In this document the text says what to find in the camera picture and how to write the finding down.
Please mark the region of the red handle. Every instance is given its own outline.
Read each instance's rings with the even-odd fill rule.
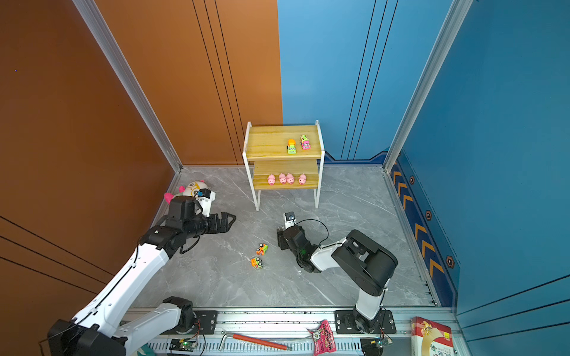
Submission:
[[[244,336],[244,335],[240,335],[240,334],[234,334],[234,339],[243,340],[243,341],[252,342],[252,343],[257,343],[259,345],[274,347],[274,348],[279,349],[279,350],[287,351],[287,346],[285,346],[285,345],[281,345],[280,343],[275,343],[275,342],[271,342],[271,341],[265,341],[262,339],[256,339],[254,337]]]

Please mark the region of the yellow chevron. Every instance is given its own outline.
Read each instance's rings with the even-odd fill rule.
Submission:
[[[404,194],[404,210],[406,210],[406,200],[414,201],[409,195]]]
[[[416,224],[416,241],[418,240],[418,230],[428,233],[423,226]]]
[[[426,247],[429,248],[430,250],[432,250],[433,252],[435,252],[435,249],[433,248],[432,245],[430,245],[429,243],[422,241],[422,256],[424,258],[426,258]]]
[[[433,279],[433,268],[436,267],[437,269],[439,269],[441,271],[441,273],[445,273],[443,271],[443,267],[441,267],[437,262],[435,262],[434,260],[430,259],[429,260],[429,275],[431,277],[431,279]]]
[[[402,176],[402,174],[400,172],[394,172],[394,185],[396,185],[396,176]]]
[[[398,183],[398,197],[401,196],[400,193],[401,193],[402,188],[407,188],[407,187],[408,186],[404,183]]]

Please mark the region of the shelf board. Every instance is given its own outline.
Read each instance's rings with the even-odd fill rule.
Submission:
[[[301,148],[301,135],[306,134],[311,148]],[[287,141],[295,140],[297,153],[287,153]],[[248,161],[272,159],[306,159],[321,157],[319,131],[316,125],[303,126],[253,126],[247,139],[246,157]]]
[[[291,173],[295,177],[295,183],[279,183],[279,174]],[[275,184],[270,186],[267,177],[273,174]],[[299,176],[305,174],[307,183],[300,185]],[[255,161],[253,172],[253,187],[255,190],[279,190],[279,189],[317,189],[319,187],[319,167],[316,159],[295,159],[289,161]]]

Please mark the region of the marble floor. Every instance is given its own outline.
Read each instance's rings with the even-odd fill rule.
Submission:
[[[325,167],[318,209],[312,190],[280,190],[262,192],[256,212],[245,168],[184,168],[180,185],[195,180],[204,180],[216,192],[212,212],[230,212],[237,221],[230,232],[204,235],[192,251],[176,254],[146,285],[133,307],[155,307],[169,296],[201,307],[354,305],[358,288],[342,269],[307,273],[297,266],[291,251],[279,249],[275,229],[283,224],[287,211],[294,211],[299,221],[325,223],[330,238],[323,244],[358,229],[390,250],[398,258],[398,267],[384,305],[432,305],[380,167]],[[315,244],[326,236],[318,222],[301,225]],[[259,243],[269,245],[262,270],[249,261]]]

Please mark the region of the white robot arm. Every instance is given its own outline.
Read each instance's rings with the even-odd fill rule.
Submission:
[[[297,264],[307,272],[319,273],[340,267],[358,285],[359,297],[353,311],[356,327],[364,333],[380,333],[380,310],[388,283],[398,260],[386,248],[358,230],[328,246],[316,246],[305,238],[303,228],[296,224],[295,214],[284,215],[285,224],[278,228],[278,245],[290,249]]]
[[[185,253],[201,235],[231,228],[235,215],[222,212],[221,219],[218,214],[210,216],[215,193],[201,191],[197,198],[175,197],[168,215],[141,237],[134,253],[107,286],[71,321],[59,320],[52,326],[47,339],[52,356],[131,355],[166,330],[192,328],[192,302],[178,297],[165,299],[155,310],[128,324],[119,323],[143,287],[179,249]],[[196,242],[183,249],[190,238]]]

